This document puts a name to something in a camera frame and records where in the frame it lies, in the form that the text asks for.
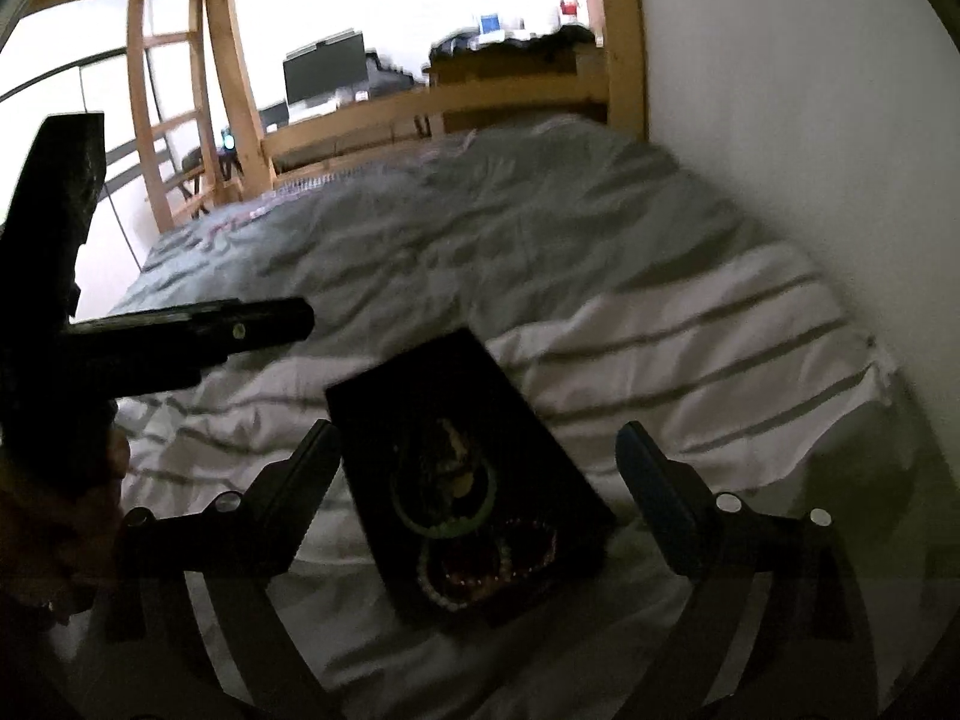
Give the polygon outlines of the person's left hand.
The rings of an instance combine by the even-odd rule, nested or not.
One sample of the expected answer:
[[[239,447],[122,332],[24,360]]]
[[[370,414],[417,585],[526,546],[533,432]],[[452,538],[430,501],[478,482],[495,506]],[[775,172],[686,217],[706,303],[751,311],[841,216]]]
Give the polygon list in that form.
[[[91,478],[66,491],[30,491],[2,463],[2,596],[59,624],[109,583],[130,445],[112,427],[103,449]]]

